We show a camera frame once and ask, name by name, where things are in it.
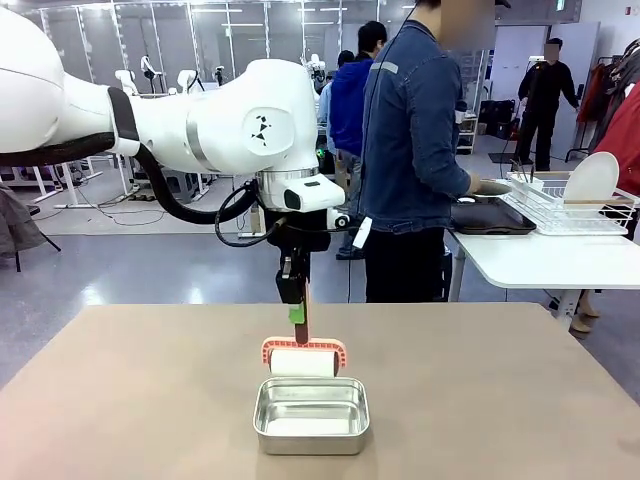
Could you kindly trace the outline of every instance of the ceiling light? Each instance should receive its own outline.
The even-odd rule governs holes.
[[[262,23],[221,23],[223,27],[262,27]]]
[[[230,8],[225,10],[224,8],[194,8],[191,10],[194,13],[242,13],[241,8]]]

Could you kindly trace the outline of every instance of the beige table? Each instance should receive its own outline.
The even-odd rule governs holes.
[[[284,306],[93,307],[0,391],[0,479],[639,478],[640,408],[539,306],[312,314],[367,388],[360,456],[258,452],[260,344],[290,333]]]

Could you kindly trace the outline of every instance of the metal tray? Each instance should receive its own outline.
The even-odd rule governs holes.
[[[253,426],[269,455],[357,455],[369,430],[364,385],[353,378],[270,378],[258,390]]]

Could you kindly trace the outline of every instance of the black tray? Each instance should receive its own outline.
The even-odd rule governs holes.
[[[474,203],[454,203],[453,230],[465,235],[526,235],[536,224],[497,197],[467,197]]]

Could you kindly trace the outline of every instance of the dish rack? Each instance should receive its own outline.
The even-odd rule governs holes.
[[[543,235],[624,235],[640,199],[616,189],[612,198],[565,200],[570,172],[510,172],[511,193],[502,199],[534,221]]]

